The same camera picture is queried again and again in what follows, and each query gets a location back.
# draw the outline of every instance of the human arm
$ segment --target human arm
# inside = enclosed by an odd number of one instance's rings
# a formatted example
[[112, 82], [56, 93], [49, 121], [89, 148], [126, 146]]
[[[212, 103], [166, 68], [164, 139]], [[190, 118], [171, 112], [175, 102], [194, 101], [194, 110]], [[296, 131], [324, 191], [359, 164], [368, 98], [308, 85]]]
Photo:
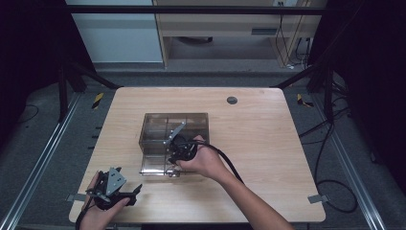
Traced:
[[[96, 185], [96, 182], [98, 180], [99, 173], [96, 172], [96, 174], [93, 176], [92, 181], [89, 184], [88, 189], [94, 188]], [[87, 202], [89, 201], [90, 196], [87, 195], [86, 199], [84, 200], [83, 207], [81, 210], [85, 209]], [[111, 221], [111, 219], [114, 218], [122, 209], [125, 207], [125, 205], [128, 203], [129, 198], [124, 198], [120, 200], [118, 203], [116, 203], [113, 207], [110, 209], [104, 211], [100, 209], [98, 206], [95, 205], [95, 201], [91, 201], [89, 204], [89, 208], [86, 212], [86, 214], [83, 216], [83, 219], [81, 220], [80, 223], [80, 230], [104, 230], [107, 227], [107, 224]]]
[[[195, 140], [203, 141], [201, 136]], [[218, 182], [254, 229], [293, 229], [284, 217], [241, 183], [213, 149], [199, 145], [193, 160], [176, 163], [184, 170], [195, 171]]]

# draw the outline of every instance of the hand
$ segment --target hand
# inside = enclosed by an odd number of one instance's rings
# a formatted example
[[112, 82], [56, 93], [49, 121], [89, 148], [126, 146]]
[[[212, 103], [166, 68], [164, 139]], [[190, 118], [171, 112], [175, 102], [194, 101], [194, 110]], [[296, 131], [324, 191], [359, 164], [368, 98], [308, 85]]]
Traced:
[[[98, 180], [99, 173], [96, 172], [96, 174], [93, 176], [92, 182], [90, 182], [90, 185], [87, 189], [94, 188], [96, 185], [96, 182]], [[82, 210], [85, 208], [87, 202], [89, 201], [90, 196], [87, 195], [86, 199], [84, 200], [83, 207], [81, 208]], [[80, 223], [80, 229], [81, 230], [104, 230], [107, 227], [107, 224], [111, 221], [111, 219], [114, 218], [122, 209], [125, 207], [125, 205], [128, 203], [129, 198], [124, 198], [120, 200], [116, 205], [111, 207], [109, 210], [102, 210], [98, 206], [95, 205], [95, 201], [92, 200], [90, 203], [89, 207], [91, 207], [87, 213], [84, 215], [83, 220]]]
[[[196, 141], [204, 141], [203, 137], [196, 136]], [[176, 164], [187, 171], [197, 172], [218, 182], [221, 176], [229, 174], [230, 171], [224, 166], [218, 153], [209, 147], [198, 145], [196, 156], [190, 161], [176, 161]]]

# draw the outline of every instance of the wooden table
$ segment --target wooden table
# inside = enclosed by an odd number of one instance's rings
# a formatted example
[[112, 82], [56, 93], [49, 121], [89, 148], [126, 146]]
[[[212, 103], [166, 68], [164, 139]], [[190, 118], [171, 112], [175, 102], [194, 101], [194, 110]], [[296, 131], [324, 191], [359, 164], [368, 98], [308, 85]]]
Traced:
[[[236, 104], [227, 98], [237, 98]], [[134, 206], [116, 222], [247, 222], [234, 202], [211, 179], [198, 174], [169, 178], [140, 175], [138, 141], [146, 113], [209, 114], [211, 144], [224, 151], [245, 184], [290, 222], [320, 222], [326, 217], [298, 133], [280, 89], [125, 87], [117, 90], [78, 193], [84, 194], [97, 170], [123, 167], [121, 192], [144, 184]], [[76, 221], [83, 202], [75, 201]]]

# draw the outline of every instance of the black pole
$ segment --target black pole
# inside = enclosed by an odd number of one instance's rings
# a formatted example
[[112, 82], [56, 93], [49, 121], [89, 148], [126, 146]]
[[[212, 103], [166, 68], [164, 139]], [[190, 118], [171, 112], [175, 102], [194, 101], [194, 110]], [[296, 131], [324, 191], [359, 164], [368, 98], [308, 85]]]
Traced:
[[325, 9], [308, 7], [243, 7], [243, 6], [95, 6], [68, 5], [40, 8], [42, 12], [70, 13], [190, 13], [190, 14], [283, 14], [325, 15], [348, 12], [350, 9]]

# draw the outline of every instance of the metal bracket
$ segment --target metal bracket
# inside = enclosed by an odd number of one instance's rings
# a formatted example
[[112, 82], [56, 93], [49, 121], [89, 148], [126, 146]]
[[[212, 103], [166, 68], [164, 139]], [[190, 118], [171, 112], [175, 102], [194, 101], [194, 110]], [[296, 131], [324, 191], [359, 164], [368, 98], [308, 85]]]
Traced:
[[110, 168], [108, 172], [107, 190], [105, 194], [107, 196], [112, 195], [119, 190], [126, 182], [125, 178], [114, 168]]
[[182, 124], [180, 126], [178, 126], [176, 129], [174, 129], [171, 133], [170, 136], [168, 138], [167, 141], [164, 142], [164, 145], [169, 145], [170, 142], [173, 140], [173, 138], [175, 138], [175, 136], [180, 132], [180, 130], [182, 130], [182, 128], [186, 125], [185, 122], [182, 122]]
[[86, 195], [82, 195], [82, 194], [75, 194], [75, 195], [68, 194], [65, 198], [65, 200], [68, 202], [73, 202], [75, 200], [84, 201], [85, 199], [86, 199]]
[[318, 202], [328, 202], [329, 198], [327, 195], [310, 195], [307, 197], [308, 201], [313, 204], [313, 203], [318, 203]]

